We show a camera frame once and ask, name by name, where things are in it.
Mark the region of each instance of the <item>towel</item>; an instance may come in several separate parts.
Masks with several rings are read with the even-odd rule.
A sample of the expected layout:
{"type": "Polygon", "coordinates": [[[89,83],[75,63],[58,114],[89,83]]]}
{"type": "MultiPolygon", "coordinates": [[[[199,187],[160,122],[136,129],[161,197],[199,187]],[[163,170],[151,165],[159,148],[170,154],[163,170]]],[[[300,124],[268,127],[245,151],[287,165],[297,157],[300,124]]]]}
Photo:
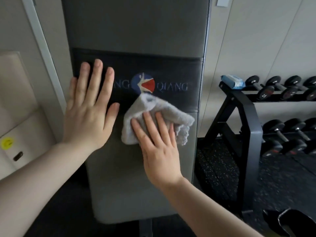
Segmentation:
{"type": "Polygon", "coordinates": [[[134,145],[139,143],[131,126],[132,118],[136,118],[138,120],[140,126],[148,135],[146,124],[143,119],[143,113],[146,111],[149,111],[156,126],[157,121],[155,113],[160,111],[168,129],[170,127],[170,123],[174,123],[177,144],[185,145],[187,143],[189,129],[194,123],[194,118],[191,115],[180,111],[178,108],[163,99],[147,93],[142,93],[124,115],[121,137],[124,144],[134,145]]]}

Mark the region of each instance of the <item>yellow sticker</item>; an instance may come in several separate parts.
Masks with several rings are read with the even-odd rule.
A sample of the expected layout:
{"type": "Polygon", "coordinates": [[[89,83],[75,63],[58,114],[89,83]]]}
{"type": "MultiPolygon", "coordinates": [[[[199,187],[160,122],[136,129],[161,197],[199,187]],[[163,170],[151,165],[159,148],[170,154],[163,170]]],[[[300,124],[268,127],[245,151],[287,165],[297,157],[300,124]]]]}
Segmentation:
{"type": "Polygon", "coordinates": [[[10,149],[14,141],[11,137],[6,137],[1,140],[1,148],[4,150],[10,149]]]}

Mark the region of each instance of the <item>black panel with logo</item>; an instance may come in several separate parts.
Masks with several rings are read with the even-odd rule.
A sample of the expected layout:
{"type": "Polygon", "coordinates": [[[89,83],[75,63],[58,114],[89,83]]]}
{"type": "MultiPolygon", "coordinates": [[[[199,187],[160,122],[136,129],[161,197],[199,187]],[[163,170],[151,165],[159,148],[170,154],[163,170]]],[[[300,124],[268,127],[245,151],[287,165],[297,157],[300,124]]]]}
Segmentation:
{"type": "Polygon", "coordinates": [[[114,68],[115,79],[110,102],[119,102],[125,112],[142,92],[164,99],[184,112],[197,112],[202,76],[202,58],[177,58],[93,51],[74,48],[74,75],[80,65],[101,59],[104,71],[114,68]]]}

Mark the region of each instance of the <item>hand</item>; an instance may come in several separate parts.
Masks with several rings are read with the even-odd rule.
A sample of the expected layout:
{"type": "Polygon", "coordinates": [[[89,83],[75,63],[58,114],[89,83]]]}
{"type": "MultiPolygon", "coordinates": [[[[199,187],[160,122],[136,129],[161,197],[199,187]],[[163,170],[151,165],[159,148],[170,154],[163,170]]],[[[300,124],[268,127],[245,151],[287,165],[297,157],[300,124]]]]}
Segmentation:
{"type": "Polygon", "coordinates": [[[180,171],[180,160],[173,123],[168,128],[160,112],[156,113],[160,134],[151,115],[144,113],[148,132],[153,140],[146,135],[136,119],[132,119],[132,127],[139,140],[144,157],[144,168],[150,182],[163,191],[176,185],[183,176],[180,171]]]}
{"type": "Polygon", "coordinates": [[[113,103],[106,113],[113,81],[114,70],[109,67],[97,98],[103,63],[96,59],[93,73],[88,85],[90,65],[83,62],[79,78],[73,77],[70,82],[70,99],[64,121],[64,143],[75,144],[93,152],[101,148],[108,140],[119,111],[119,103],[113,103]]]}

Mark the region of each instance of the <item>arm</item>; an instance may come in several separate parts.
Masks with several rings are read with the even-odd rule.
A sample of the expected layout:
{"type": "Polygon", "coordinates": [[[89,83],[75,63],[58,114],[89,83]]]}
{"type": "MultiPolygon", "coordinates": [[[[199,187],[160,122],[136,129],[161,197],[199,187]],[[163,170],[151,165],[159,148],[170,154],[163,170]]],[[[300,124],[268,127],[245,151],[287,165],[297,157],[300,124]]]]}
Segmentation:
{"type": "Polygon", "coordinates": [[[54,193],[108,140],[119,104],[105,114],[114,80],[110,67],[97,99],[102,68],[96,60],[89,87],[88,63],[82,63],[78,80],[72,78],[63,141],[0,181],[1,237],[23,236],[54,193]]]}
{"type": "Polygon", "coordinates": [[[145,172],[197,236],[262,236],[182,176],[173,124],[168,131],[157,113],[158,131],[149,113],[144,113],[144,119],[153,141],[137,120],[132,119],[132,126],[143,152],[145,172]]]}

